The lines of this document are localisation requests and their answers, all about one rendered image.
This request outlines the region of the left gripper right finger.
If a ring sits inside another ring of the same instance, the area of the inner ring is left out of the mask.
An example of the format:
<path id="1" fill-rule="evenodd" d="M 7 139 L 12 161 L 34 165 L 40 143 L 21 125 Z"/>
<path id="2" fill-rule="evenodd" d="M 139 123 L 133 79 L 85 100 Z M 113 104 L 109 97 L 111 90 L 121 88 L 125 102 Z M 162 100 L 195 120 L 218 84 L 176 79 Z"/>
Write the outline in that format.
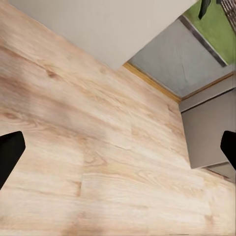
<path id="1" fill-rule="evenodd" d="M 223 134 L 220 147 L 236 170 L 236 133 L 226 130 Z"/>

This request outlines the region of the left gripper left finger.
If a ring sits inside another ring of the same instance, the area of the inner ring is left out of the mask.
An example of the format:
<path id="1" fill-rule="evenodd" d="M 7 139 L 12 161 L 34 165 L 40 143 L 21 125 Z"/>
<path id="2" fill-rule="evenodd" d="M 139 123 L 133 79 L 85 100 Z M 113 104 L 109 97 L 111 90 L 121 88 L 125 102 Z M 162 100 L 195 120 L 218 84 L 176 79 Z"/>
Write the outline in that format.
<path id="1" fill-rule="evenodd" d="M 0 189 L 26 149 L 21 131 L 0 136 Z"/>

